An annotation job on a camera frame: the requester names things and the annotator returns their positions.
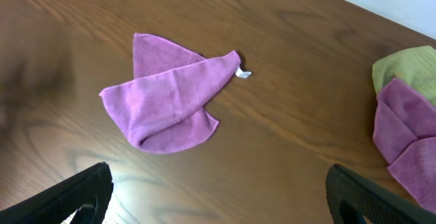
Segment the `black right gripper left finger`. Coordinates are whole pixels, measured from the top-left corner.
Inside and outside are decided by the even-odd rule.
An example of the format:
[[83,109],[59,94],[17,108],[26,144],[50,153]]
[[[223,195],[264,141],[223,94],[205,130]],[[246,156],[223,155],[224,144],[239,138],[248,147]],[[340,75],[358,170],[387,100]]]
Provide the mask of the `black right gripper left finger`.
[[110,203],[113,182],[107,163],[97,163],[23,202],[1,211],[2,223],[100,224]]

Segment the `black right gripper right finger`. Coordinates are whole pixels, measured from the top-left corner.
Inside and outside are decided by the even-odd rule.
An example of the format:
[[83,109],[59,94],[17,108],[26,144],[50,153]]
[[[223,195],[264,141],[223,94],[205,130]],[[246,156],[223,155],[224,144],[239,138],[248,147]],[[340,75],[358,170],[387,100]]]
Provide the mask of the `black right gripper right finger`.
[[334,224],[435,224],[435,214],[340,164],[326,175],[326,199]]

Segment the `purple cloth with white tag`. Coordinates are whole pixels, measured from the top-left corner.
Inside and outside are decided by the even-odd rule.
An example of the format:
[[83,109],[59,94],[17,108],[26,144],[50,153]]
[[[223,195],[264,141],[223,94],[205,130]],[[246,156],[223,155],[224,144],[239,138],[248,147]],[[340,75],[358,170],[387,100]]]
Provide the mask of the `purple cloth with white tag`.
[[207,59],[165,38],[136,33],[134,78],[99,96],[127,141],[148,153],[176,153],[209,139],[219,121],[205,105],[234,76],[248,78],[233,50]]

